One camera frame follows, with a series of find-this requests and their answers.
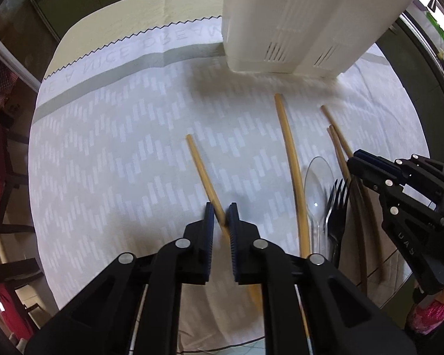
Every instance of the wooden chopstick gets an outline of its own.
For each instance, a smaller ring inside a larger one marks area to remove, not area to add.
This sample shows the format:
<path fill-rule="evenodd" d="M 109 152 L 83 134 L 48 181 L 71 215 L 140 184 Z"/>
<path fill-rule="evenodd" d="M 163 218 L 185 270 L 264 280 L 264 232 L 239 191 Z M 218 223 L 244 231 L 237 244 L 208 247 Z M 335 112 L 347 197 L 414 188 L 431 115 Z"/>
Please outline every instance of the wooden chopstick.
<path fill-rule="evenodd" d="M 295 142 L 292 139 L 291 129 L 289 127 L 288 117 L 284 110 L 283 96 L 275 94 L 276 111 L 283 133 L 284 145 L 288 155 L 289 170 L 291 172 L 292 189 L 295 193 L 296 220 L 298 224 L 299 255 L 308 257 L 311 254 L 311 245 L 309 242 L 309 224 L 306 207 L 306 198 L 304 195 L 303 178 L 301 168 L 299 168 L 298 155 L 296 153 Z"/>
<path fill-rule="evenodd" d="M 337 122 L 330 114 L 329 109 L 325 105 L 322 105 L 321 110 L 329 120 L 331 126 L 333 126 L 335 133 L 337 134 L 340 140 L 340 144 L 347 155 L 347 158 L 349 159 L 353 157 L 354 154 L 351 148 L 349 147 L 346 138 L 342 134 L 342 131 L 337 125 Z M 368 195 L 367 188 L 365 188 L 360 182 L 358 182 L 358 188 L 360 192 L 360 198 L 359 198 L 359 200 L 361 201 L 360 204 L 365 205 L 364 209 L 366 209 L 368 224 L 370 225 L 370 231 L 372 232 L 373 243 L 375 247 L 374 250 L 375 264 L 376 267 L 378 268 L 378 275 L 380 276 L 380 282 L 382 282 L 385 280 L 386 277 L 385 269 L 383 266 L 383 247 L 382 247 L 382 240 L 380 238 L 380 231 L 377 225 L 377 219 L 375 218 L 375 211 L 373 210 L 372 199 Z"/>
<path fill-rule="evenodd" d="M 330 139 L 332 140 L 332 144 L 334 145 L 337 162 L 339 164 L 340 171 L 342 172 L 342 176 L 344 177 L 344 180 L 347 182 L 347 184 L 351 185 L 350 204 L 352 206 L 352 213 L 354 216 L 355 235 L 357 237 L 357 246 L 358 246 L 358 259 L 360 262 L 360 289 L 365 295 L 367 295 L 367 290 L 368 290 L 367 255 L 365 248 L 365 237 L 363 236 L 362 218 L 360 216 L 360 209 L 358 206 L 358 201 L 359 201 L 358 184 L 356 180 L 352 181 L 350 172 L 348 171 L 348 167 L 345 162 L 344 154 L 342 153 L 342 147 L 340 146 L 340 141 L 339 138 L 337 137 L 337 133 L 334 127 L 331 125 L 327 129 L 327 132 L 330 136 Z"/>
<path fill-rule="evenodd" d="M 222 208 L 221 202 L 217 197 L 217 193 L 214 190 L 211 179 L 207 174 L 207 171 L 204 167 L 204 162 L 201 159 L 201 155 L 199 155 L 199 151 L 194 143 L 194 139 L 192 135 L 186 135 L 186 141 L 189 145 L 189 149 L 191 150 L 191 155 L 194 161 L 194 164 L 199 173 L 199 177 L 201 178 L 202 185 L 205 189 L 205 193 L 207 194 L 207 198 L 212 203 L 214 207 L 214 213 L 217 221 L 219 222 L 219 226 L 222 230 L 222 233 L 226 240 L 230 242 L 230 232 L 225 219 L 225 212 Z M 258 312 L 263 312 L 263 301 L 261 295 L 261 287 L 259 284 L 250 284 L 249 285 L 249 294 L 250 297 L 257 308 Z"/>

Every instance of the black plastic fork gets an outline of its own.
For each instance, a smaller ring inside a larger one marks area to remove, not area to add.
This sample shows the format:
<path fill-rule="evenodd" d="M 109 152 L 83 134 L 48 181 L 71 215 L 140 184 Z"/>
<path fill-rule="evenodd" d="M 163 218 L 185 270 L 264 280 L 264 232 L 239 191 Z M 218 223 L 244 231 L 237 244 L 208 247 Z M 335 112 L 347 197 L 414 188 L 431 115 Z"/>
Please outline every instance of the black plastic fork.
<path fill-rule="evenodd" d="M 332 264 L 339 268 L 340 248 L 342 245 L 342 237 L 345 232 L 345 223 L 347 218 L 347 203 L 350 193 L 350 186 L 340 180 L 339 185 L 335 181 L 332 190 L 330 191 L 328 205 L 330 212 L 327 219 L 327 235 L 334 243 L 334 250 L 332 254 Z"/>

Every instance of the white plastic box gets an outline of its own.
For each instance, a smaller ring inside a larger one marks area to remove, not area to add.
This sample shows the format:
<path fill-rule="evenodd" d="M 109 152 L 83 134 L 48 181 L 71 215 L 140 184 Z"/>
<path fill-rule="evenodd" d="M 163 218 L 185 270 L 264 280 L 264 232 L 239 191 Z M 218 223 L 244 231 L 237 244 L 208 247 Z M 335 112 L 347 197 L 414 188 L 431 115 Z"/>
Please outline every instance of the white plastic box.
<path fill-rule="evenodd" d="M 412 0 L 223 0 L 222 35 L 233 71 L 334 78 Z"/>

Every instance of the patterned tablecloth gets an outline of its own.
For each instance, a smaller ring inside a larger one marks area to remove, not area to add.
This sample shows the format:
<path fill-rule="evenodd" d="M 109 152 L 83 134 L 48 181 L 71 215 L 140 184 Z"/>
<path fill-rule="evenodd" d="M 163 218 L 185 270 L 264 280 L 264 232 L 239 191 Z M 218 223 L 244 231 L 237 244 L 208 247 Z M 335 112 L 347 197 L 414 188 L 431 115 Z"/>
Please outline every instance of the patterned tablecloth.
<path fill-rule="evenodd" d="M 202 218 L 207 197 L 185 142 L 188 133 L 222 205 L 237 202 L 241 217 L 258 225 L 262 237 L 298 254 L 276 92 L 285 97 L 303 173 L 320 155 L 340 178 L 322 104 L 353 149 L 388 159 L 429 155 L 413 104 L 376 45 L 334 81 L 233 73 L 220 29 L 221 18 L 212 17 L 147 30 L 84 56 L 41 85 L 29 186 L 40 256 L 58 306 L 119 253 L 154 253 Z M 381 234 L 382 283 L 366 234 L 369 297 L 379 306 L 411 273 Z M 207 286 L 183 287 L 180 350 L 263 336 L 246 287 L 233 281 L 230 248 L 218 226 L 213 248 Z M 342 249 L 341 270 L 358 282 L 351 223 Z"/>

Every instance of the table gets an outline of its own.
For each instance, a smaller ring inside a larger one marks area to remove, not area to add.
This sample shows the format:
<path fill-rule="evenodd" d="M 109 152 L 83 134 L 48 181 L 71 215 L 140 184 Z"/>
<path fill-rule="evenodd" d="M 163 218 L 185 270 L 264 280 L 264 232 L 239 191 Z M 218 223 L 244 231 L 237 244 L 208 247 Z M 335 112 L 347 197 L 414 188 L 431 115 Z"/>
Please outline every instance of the table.
<path fill-rule="evenodd" d="M 38 94 L 29 149 L 38 247 L 59 307 L 119 253 L 154 253 L 201 218 L 206 197 L 186 133 L 194 134 L 223 206 L 236 201 L 262 237 L 297 254 L 276 91 L 287 102 L 303 173 L 321 155 L 340 177 L 321 104 L 354 149 L 388 159 L 429 155 L 414 107 L 377 46 L 336 81 L 235 74 L 221 46 L 221 10 L 222 0 L 123 0 L 81 20 L 59 44 Z M 411 273 L 381 234 L 383 283 L 366 239 L 369 297 L 379 306 Z M 341 270 L 356 283 L 351 227 L 342 248 Z M 261 316 L 233 282 L 218 227 L 211 280 L 183 288 L 179 328 L 185 351 L 263 336 Z"/>

